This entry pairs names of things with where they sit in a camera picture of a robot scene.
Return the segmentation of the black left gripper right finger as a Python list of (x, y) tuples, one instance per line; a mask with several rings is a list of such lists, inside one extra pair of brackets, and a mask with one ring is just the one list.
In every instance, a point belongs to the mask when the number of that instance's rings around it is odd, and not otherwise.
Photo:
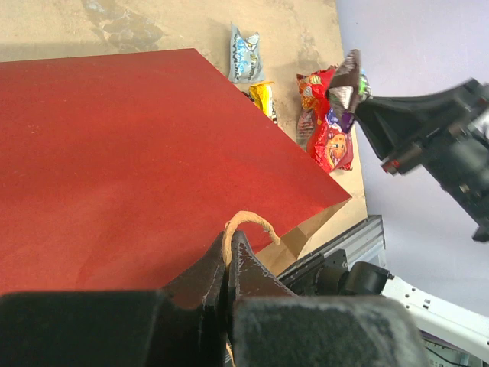
[(427, 366), (418, 329), (382, 296), (301, 297), (232, 238), (230, 331), (236, 366)]

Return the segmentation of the yellow snack pack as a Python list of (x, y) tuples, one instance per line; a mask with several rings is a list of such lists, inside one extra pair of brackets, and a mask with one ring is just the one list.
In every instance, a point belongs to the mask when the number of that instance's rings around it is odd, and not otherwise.
[(252, 84), (249, 87), (249, 96), (252, 102), (275, 124), (278, 124), (274, 106), (274, 97), (271, 81)]

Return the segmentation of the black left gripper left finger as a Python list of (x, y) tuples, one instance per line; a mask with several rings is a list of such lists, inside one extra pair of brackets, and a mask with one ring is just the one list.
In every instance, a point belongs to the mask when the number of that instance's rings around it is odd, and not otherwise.
[(3, 366), (222, 366), (225, 269), (217, 238), (165, 287), (1, 298)]

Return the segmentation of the red paper bag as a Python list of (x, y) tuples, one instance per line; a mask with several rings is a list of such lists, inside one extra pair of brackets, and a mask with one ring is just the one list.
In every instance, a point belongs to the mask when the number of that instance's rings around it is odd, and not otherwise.
[(157, 288), (238, 211), (348, 193), (194, 49), (1, 65), (1, 291)]

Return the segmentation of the white blue snack wrapper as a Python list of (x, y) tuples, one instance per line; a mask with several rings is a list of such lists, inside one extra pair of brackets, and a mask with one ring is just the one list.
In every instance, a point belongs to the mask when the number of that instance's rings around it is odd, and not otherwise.
[(239, 28), (232, 24), (228, 75), (232, 83), (258, 83), (265, 80), (260, 40), (257, 32), (243, 37)]

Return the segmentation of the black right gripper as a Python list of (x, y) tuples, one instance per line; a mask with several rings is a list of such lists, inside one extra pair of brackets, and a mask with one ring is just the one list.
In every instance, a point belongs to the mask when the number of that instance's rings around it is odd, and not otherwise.
[(475, 79), (424, 96), (370, 97), (355, 117), (389, 174), (424, 167), (449, 192), (488, 193), (488, 85)]

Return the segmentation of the red cookie snack bag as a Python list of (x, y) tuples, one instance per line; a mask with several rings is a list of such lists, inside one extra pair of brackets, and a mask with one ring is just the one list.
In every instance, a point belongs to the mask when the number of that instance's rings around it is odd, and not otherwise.
[(296, 76), (302, 106), (296, 141), (327, 173), (351, 170), (354, 157), (351, 133), (343, 131), (325, 95), (336, 68), (331, 65), (307, 76)]

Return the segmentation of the brown green candy pack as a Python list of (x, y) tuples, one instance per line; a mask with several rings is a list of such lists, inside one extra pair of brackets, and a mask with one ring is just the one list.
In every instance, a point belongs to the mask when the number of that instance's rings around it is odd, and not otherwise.
[(350, 132), (356, 108), (371, 96), (370, 83), (361, 67), (360, 50), (348, 52), (335, 69), (325, 95), (342, 131)]

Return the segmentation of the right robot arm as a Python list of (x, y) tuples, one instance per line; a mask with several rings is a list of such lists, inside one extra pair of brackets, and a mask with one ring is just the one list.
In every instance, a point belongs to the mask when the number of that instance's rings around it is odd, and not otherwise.
[(391, 175), (384, 211), (399, 232), (377, 294), (404, 306), (424, 336), (487, 361), (487, 84), (372, 96), (354, 121)]

